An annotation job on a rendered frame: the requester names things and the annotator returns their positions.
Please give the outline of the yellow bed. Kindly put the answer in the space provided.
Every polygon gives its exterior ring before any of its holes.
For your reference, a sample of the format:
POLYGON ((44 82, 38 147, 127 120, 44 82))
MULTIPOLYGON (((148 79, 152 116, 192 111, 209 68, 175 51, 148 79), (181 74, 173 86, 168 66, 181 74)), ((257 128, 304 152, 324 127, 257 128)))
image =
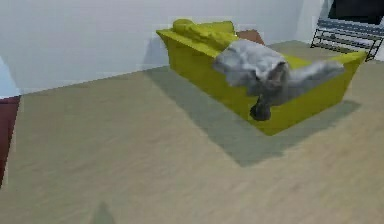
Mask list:
MULTIPOLYGON (((230 21, 196 24, 237 36, 234 25, 230 21)), ((157 35, 167 49, 169 65, 173 71, 269 136, 340 103, 354 74, 366 57, 364 51, 356 51, 325 59, 342 63, 345 71, 298 98, 280 106, 273 106, 269 120, 256 121, 250 116, 250 109, 258 97, 248 96, 245 87, 230 86, 226 82, 226 77, 212 67, 215 57, 224 50, 216 50, 207 44, 182 36, 173 30, 173 25, 168 29, 158 30, 157 35)), ((297 57, 282 55, 288 60, 292 69, 313 63, 297 57)))

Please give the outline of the grey blanket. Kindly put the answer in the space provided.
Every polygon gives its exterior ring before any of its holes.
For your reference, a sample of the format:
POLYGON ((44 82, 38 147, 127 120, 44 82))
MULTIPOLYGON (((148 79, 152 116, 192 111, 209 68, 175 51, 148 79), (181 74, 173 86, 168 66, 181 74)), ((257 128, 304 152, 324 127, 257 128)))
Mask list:
POLYGON ((344 65, 334 60, 292 69, 281 53, 246 39, 230 43, 215 57, 212 67, 230 86, 245 87, 248 96, 258 97, 250 109, 256 121, 269 120, 273 106, 298 98, 345 71, 344 65))

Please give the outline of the yellow pillow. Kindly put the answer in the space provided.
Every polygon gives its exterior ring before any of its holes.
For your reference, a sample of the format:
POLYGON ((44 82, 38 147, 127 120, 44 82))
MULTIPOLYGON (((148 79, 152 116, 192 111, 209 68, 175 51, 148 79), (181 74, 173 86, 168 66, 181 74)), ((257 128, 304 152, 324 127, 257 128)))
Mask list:
POLYGON ((188 19, 178 19, 173 22, 173 30, 185 37, 207 44, 216 50, 225 50, 232 42, 237 41, 238 37, 233 33, 214 30, 204 27, 188 19))

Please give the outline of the black slatted rack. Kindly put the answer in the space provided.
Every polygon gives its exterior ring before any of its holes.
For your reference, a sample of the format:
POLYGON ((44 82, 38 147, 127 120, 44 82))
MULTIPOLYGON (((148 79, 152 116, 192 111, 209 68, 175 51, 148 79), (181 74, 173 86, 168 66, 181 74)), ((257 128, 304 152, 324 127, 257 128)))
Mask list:
POLYGON ((319 18, 310 44, 340 53, 363 50, 373 60, 384 42, 384 25, 319 18))

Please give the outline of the black television set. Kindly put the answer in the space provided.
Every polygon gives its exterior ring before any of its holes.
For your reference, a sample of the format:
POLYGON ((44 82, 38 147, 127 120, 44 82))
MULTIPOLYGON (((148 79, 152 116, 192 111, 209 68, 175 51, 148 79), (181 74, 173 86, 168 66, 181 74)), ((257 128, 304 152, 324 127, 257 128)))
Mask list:
POLYGON ((384 0, 334 0, 328 17, 379 25, 384 17, 384 0))

